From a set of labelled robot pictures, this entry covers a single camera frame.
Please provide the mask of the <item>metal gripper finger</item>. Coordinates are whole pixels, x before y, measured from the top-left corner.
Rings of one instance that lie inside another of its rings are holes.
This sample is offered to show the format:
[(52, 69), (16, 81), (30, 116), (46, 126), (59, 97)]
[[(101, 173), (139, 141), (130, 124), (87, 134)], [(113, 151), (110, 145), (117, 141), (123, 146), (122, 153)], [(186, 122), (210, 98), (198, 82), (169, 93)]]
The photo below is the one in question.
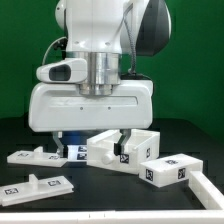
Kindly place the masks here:
[(125, 144), (129, 140), (131, 136), (131, 130), (130, 129), (121, 129), (120, 130), (121, 137), (119, 140), (114, 144), (114, 154), (116, 156), (122, 155), (124, 153)]
[(61, 158), (66, 158), (68, 156), (68, 147), (66, 145), (63, 145), (60, 138), (59, 138), (59, 133), (58, 132), (53, 132), (52, 133), (53, 140), (57, 146), (57, 154)]

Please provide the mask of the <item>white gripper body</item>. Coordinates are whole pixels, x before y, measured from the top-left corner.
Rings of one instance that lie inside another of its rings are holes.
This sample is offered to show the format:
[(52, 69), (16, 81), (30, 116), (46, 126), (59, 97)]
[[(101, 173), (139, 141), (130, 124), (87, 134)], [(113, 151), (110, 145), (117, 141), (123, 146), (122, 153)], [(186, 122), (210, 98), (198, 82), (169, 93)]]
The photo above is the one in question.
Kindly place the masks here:
[(108, 96), (79, 94), (75, 84), (35, 86), (29, 126), (35, 132), (148, 128), (152, 123), (151, 80), (122, 80)]

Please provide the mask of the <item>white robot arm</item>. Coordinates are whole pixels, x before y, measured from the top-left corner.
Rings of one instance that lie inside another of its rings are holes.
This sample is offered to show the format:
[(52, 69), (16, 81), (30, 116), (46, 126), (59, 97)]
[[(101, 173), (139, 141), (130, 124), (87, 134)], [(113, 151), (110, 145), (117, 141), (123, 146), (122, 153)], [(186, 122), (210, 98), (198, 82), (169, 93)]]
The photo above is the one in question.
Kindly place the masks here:
[(168, 43), (165, 0), (59, 0), (55, 16), (65, 31), (64, 59), (42, 64), (32, 91), (29, 126), (50, 132), (62, 154), (64, 131), (118, 129), (114, 153), (124, 153), (133, 128), (152, 123), (152, 81), (136, 72), (138, 55)]

